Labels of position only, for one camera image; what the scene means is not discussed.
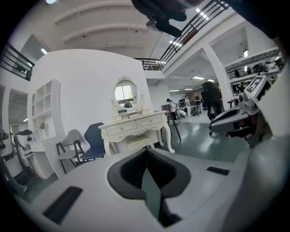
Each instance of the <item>wooden stool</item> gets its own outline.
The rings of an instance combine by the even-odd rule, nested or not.
[[[147,137],[146,135],[141,135],[138,137],[133,137],[132,139],[129,139],[127,141],[127,146],[129,150],[135,150],[135,149],[142,149],[143,147],[151,147],[154,148],[154,144],[152,143],[151,138]]]

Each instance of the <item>railing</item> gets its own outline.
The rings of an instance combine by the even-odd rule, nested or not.
[[[182,35],[171,42],[169,47],[163,53],[160,61],[163,62],[163,67],[172,57],[189,41],[201,28],[212,21],[220,13],[228,9],[228,4],[220,0],[212,0],[205,5],[200,11],[186,24],[181,30]]]
[[[151,58],[134,58],[134,59],[140,60],[142,62],[144,70],[159,71],[163,69],[164,62],[161,62],[159,59],[151,59]]]
[[[17,51],[11,44],[5,45],[0,58],[0,67],[30,81],[34,63]]]

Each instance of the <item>table leg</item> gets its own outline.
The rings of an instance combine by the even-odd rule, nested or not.
[[[160,129],[160,130],[157,131],[157,138],[158,138],[158,142],[160,143],[160,146],[163,146],[164,144],[162,142],[161,130],[162,129]]]
[[[168,146],[168,150],[171,153],[175,153],[175,150],[172,149],[171,147],[171,134],[170,134],[170,128],[169,125],[167,123],[164,124],[164,128],[166,129],[166,140],[167,140],[167,146]]]
[[[110,142],[104,140],[104,147],[105,147],[105,151],[107,153],[107,156],[112,156],[112,153],[110,150]]]
[[[115,154],[118,154],[118,149],[117,149],[117,147],[116,147],[116,144],[113,143],[113,142],[111,142],[111,145],[112,145],[112,148],[113,148],[114,153],[115,153]]]

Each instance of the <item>vanity table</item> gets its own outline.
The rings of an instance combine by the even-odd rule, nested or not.
[[[115,143],[128,136],[139,136],[149,130],[156,131],[158,141],[163,146],[162,127],[166,130],[169,151],[175,152],[171,148],[171,133],[165,111],[154,113],[152,109],[149,109],[143,94],[137,91],[137,87],[129,77],[124,76],[117,81],[113,94],[115,97],[111,99],[111,123],[99,126],[105,151],[109,156],[112,155],[111,147],[114,154],[118,153]]]

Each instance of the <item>mirror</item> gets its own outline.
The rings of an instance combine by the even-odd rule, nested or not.
[[[120,81],[115,88],[115,98],[120,106],[132,108],[138,102],[138,90],[131,81]]]

